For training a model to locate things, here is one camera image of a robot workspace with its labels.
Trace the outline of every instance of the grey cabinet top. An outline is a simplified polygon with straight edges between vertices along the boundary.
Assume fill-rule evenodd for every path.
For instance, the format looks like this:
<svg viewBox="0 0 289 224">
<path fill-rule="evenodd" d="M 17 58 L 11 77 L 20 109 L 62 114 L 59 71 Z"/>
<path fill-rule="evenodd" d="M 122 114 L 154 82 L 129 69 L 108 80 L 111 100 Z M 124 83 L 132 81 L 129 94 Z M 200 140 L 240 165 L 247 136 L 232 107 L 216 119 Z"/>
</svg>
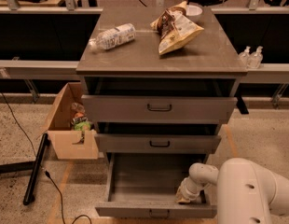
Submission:
<svg viewBox="0 0 289 224">
<path fill-rule="evenodd" d="M 107 29 L 132 23 L 136 28 L 134 41 L 120 47 L 92 53 L 89 45 L 76 69 L 79 75 L 95 76 L 232 76 L 247 73 L 227 35 L 208 7 L 197 24 L 204 28 L 185 47 L 159 56 L 160 35 L 151 30 L 150 23 L 165 8 L 116 7 L 105 8 L 91 38 Z"/>
</svg>

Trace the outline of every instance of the white bowl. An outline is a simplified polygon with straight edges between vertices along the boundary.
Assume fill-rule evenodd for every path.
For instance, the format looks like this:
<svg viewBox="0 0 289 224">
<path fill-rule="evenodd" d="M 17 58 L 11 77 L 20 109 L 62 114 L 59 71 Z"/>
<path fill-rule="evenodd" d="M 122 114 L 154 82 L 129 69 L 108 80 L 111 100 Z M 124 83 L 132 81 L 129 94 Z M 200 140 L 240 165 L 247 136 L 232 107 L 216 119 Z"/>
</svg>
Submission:
<svg viewBox="0 0 289 224">
<path fill-rule="evenodd" d="M 194 6 L 194 5 L 187 5 L 187 7 L 186 7 L 186 15 L 193 22 L 199 21 L 199 19 L 201 17 L 201 14 L 202 14 L 201 7 Z"/>
</svg>

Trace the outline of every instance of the wooden drawer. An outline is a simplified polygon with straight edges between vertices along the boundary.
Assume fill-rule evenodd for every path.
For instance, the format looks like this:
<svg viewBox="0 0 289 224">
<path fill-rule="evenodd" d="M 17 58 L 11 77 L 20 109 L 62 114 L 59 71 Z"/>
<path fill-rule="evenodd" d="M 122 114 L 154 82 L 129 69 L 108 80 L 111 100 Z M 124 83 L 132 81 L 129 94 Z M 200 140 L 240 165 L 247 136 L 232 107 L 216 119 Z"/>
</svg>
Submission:
<svg viewBox="0 0 289 224">
<path fill-rule="evenodd" d="M 94 122 L 227 123 L 236 98 L 130 97 L 83 95 Z"/>
<path fill-rule="evenodd" d="M 212 154 L 220 136 L 97 134 L 101 152 Z"/>
<path fill-rule="evenodd" d="M 96 205 L 102 217 L 213 218 L 208 195 L 178 204 L 175 194 L 199 155 L 113 154 L 105 200 Z"/>
</svg>

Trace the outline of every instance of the black metal stand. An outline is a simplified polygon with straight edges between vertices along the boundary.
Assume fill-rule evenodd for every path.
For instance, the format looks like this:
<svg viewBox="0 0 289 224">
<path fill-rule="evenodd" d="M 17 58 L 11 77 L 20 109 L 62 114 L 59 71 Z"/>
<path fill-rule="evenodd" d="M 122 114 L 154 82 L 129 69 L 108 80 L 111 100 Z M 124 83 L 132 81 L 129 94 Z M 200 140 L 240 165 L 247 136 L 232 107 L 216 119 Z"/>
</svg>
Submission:
<svg viewBox="0 0 289 224">
<path fill-rule="evenodd" d="M 41 161 L 43 159 L 43 154 L 45 151 L 45 146 L 48 146 L 50 144 L 48 140 L 48 135 L 46 133 L 43 134 L 40 147 L 38 149 L 38 153 L 36 155 L 35 161 L 25 161 L 25 162 L 19 162 L 19 163 L 11 163 L 11 164 L 5 164 L 0 165 L 0 174 L 5 173 L 12 173 L 12 172 L 18 172 L 18 171 L 24 171 L 24 170 L 32 170 L 31 178 L 23 199 L 23 204 L 28 205 L 29 203 L 34 201 L 34 186 L 36 179 L 38 177 L 38 171 L 40 168 Z"/>
</svg>

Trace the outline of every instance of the snack bag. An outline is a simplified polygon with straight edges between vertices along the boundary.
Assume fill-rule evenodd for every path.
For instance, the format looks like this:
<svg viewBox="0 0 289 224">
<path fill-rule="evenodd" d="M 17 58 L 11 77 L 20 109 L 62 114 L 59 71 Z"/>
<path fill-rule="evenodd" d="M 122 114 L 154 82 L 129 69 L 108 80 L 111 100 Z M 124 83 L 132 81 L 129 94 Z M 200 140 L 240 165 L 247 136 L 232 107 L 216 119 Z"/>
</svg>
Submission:
<svg viewBox="0 0 289 224">
<path fill-rule="evenodd" d="M 182 48 L 203 31 L 186 17 L 186 2 L 166 9 L 151 27 L 161 34 L 159 55 Z"/>
</svg>

